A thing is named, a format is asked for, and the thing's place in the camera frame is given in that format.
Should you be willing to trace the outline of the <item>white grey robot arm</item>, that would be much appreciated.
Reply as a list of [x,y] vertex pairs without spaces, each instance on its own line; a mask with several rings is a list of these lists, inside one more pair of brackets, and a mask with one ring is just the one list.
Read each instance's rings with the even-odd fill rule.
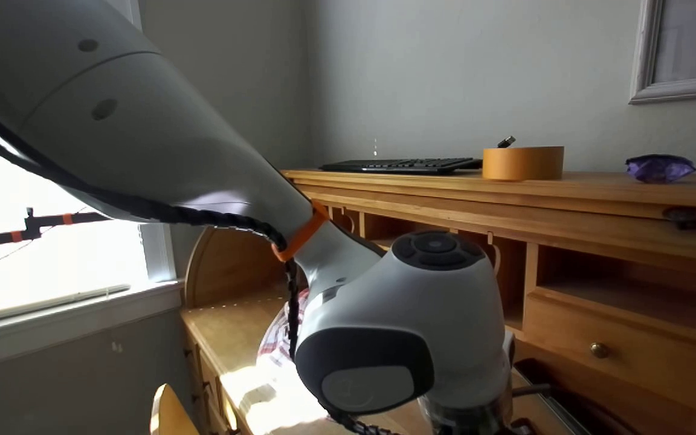
[[257,235],[306,298],[289,357],[357,435],[417,398],[434,435],[508,429],[510,356],[489,258],[446,230],[387,250],[343,231],[106,0],[0,0],[0,157],[128,220]]

